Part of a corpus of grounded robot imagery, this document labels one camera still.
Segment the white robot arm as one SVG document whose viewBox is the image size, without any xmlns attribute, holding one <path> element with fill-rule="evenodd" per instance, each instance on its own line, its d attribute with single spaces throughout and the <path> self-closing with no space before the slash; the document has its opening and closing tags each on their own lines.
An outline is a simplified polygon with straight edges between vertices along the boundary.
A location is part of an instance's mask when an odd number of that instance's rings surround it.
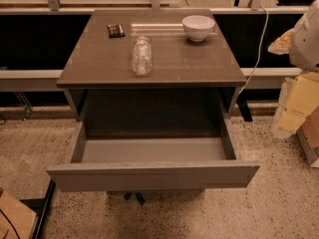
<svg viewBox="0 0 319 239">
<path fill-rule="evenodd" d="M 319 107 L 319 0 L 268 51 L 288 54 L 290 64 L 302 70 L 294 80 L 287 78 L 282 84 L 271 129 L 275 137 L 287 138 Z"/>
</svg>

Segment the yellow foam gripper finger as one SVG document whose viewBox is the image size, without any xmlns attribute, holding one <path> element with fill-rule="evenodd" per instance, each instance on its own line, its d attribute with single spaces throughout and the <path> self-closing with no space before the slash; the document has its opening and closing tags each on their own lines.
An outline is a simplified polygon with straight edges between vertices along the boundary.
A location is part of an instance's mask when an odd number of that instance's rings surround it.
<svg viewBox="0 0 319 239">
<path fill-rule="evenodd" d="M 319 107 L 319 74 L 308 72 L 282 84 L 271 131 L 277 138 L 294 134 Z"/>
</svg>

